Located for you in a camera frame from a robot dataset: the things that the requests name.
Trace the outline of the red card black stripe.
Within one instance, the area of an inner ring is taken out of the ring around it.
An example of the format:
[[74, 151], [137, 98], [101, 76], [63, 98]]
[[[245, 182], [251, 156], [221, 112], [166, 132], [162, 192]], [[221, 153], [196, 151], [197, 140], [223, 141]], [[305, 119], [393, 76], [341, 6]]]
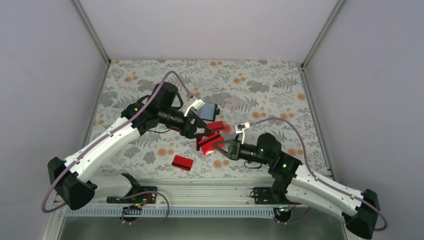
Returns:
[[192, 169], [194, 160], [180, 155], [175, 155], [171, 165], [175, 168], [189, 172]]

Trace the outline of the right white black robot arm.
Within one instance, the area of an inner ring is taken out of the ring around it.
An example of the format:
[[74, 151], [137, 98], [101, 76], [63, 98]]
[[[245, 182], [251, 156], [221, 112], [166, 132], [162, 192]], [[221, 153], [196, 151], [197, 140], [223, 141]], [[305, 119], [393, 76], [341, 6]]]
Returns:
[[230, 139], [213, 146], [230, 160], [267, 165], [274, 178], [270, 191], [274, 202], [307, 205], [340, 220], [356, 236], [372, 239], [380, 210], [373, 190], [360, 191], [311, 173], [299, 159], [283, 152], [281, 143], [270, 133], [261, 134], [256, 145]]

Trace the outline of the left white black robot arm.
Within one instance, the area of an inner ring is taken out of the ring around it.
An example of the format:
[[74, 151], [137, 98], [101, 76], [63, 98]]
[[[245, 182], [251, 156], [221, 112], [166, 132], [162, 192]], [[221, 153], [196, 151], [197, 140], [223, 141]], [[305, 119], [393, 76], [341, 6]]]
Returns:
[[131, 203], [139, 197], [139, 183], [128, 173], [100, 177], [94, 174], [110, 156], [128, 143], [140, 138], [159, 124], [178, 131], [187, 139], [210, 134], [207, 124], [196, 114], [206, 103], [196, 97], [184, 102], [178, 88], [163, 82], [129, 104], [115, 122], [95, 140], [76, 153], [47, 164], [51, 189], [71, 210], [78, 210], [91, 200], [116, 197]]

